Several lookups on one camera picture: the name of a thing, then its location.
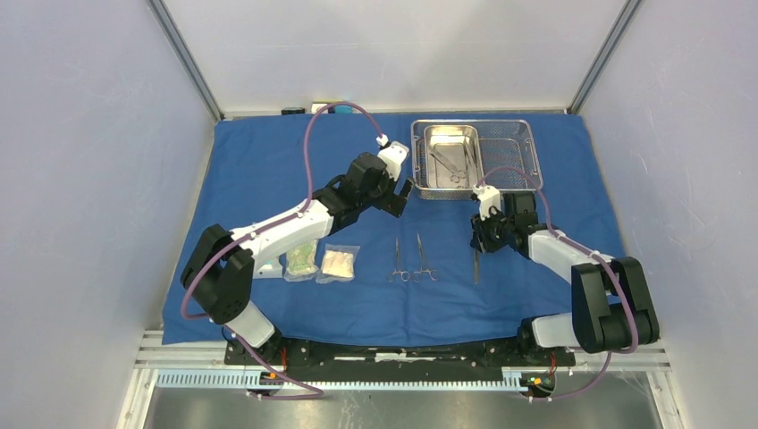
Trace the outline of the steel tweezers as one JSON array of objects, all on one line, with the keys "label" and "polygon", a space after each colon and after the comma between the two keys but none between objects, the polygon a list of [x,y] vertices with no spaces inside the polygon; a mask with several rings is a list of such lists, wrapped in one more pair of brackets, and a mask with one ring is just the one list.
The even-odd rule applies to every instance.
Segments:
[{"label": "steel tweezers", "polygon": [[476,249],[473,251],[473,283],[480,282],[480,252]]}]

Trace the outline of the wire mesh instrument basket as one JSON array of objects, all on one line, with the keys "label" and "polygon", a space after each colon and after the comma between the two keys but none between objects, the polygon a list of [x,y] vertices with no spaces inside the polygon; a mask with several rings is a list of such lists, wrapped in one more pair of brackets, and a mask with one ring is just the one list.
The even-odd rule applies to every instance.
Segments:
[{"label": "wire mesh instrument basket", "polygon": [[425,200],[468,200],[471,189],[443,190],[428,186],[425,173],[424,130],[433,124],[473,126],[478,133],[482,177],[485,185],[500,191],[539,189],[543,185],[541,167],[531,127],[524,120],[422,119],[410,126],[413,181]]}]

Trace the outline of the surgical scissors forceps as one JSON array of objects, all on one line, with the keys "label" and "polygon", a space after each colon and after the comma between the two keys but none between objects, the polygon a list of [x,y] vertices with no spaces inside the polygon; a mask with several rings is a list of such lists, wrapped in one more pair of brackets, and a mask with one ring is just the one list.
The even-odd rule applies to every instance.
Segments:
[{"label": "surgical scissors forceps", "polygon": [[394,282],[395,280],[408,282],[410,280],[410,273],[402,266],[400,241],[398,238],[395,239],[393,268],[387,273],[386,279],[388,282]]}]

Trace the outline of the blue surgical drape cloth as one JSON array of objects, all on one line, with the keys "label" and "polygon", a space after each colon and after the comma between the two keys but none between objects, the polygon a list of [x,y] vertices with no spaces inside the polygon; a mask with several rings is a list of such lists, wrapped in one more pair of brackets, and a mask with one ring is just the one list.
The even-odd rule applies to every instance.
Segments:
[{"label": "blue surgical drape cloth", "polygon": [[[180,256],[186,265],[202,231],[247,226],[301,202],[363,152],[375,152],[377,130],[409,142],[413,114],[260,116],[220,122],[210,165]],[[605,254],[625,251],[611,200],[582,118],[526,116],[535,139],[547,203],[541,217],[570,238]],[[400,218],[369,209],[328,238],[360,246],[350,282],[253,281],[253,302],[288,337],[349,345],[429,346],[509,337],[525,318],[566,313],[569,285],[509,248],[480,259],[473,283],[470,219],[474,201],[423,200],[412,194]],[[413,282],[417,233],[439,280]],[[395,239],[408,282],[388,282]]]}]

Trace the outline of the beige gauze packet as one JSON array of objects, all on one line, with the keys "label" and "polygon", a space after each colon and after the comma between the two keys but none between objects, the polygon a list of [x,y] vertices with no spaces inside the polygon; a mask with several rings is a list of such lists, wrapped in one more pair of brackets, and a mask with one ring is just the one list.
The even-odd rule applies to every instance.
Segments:
[{"label": "beige gauze packet", "polygon": [[327,244],[316,283],[350,282],[355,278],[355,263],[360,246]]}]

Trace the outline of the green packet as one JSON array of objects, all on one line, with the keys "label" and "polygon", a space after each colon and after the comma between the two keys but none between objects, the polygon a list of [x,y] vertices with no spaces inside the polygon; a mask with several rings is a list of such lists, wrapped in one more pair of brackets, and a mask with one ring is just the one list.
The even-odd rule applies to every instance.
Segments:
[{"label": "green packet", "polygon": [[318,240],[309,240],[286,252],[285,281],[303,282],[316,276],[319,271],[316,264],[317,245]]}]

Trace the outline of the white blue labelled packet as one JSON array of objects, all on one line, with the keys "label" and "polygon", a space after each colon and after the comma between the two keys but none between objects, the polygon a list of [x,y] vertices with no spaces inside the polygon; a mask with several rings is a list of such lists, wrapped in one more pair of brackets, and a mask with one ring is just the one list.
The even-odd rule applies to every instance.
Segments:
[{"label": "white blue labelled packet", "polygon": [[282,263],[279,258],[275,258],[261,265],[257,265],[253,279],[281,279],[282,275]]}]

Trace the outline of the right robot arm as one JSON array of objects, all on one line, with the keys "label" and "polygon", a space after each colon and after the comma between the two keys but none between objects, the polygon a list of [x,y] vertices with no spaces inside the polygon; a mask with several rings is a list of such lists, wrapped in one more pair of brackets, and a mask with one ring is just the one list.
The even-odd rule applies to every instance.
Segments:
[{"label": "right robot arm", "polygon": [[523,362],[538,365],[552,348],[630,353],[659,340],[661,328],[637,259],[591,250],[551,223],[540,222],[532,191],[501,193],[480,186],[472,198],[479,205],[471,218],[473,249],[490,254],[511,248],[570,287],[569,312],[523,321],[516,341]]}]

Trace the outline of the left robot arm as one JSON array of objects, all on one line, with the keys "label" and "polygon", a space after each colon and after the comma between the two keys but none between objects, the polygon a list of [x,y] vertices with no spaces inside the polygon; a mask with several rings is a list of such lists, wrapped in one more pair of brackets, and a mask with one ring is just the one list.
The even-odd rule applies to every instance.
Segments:
[{"label": "left robot arm", "polygon": [[219,224],[204,229],[180,276],[182,303],[198,303],[201,315],[246,342],[259,364],[274,362],[281,341],[251,300],[255,273],[299,245],[351,226],[371,207],[400,216],[413,186],[406,180],[395,190],[407,157],[408,148],[393,142],[377,154],[360,154],[346,173],[288,211],[231,231]]}]

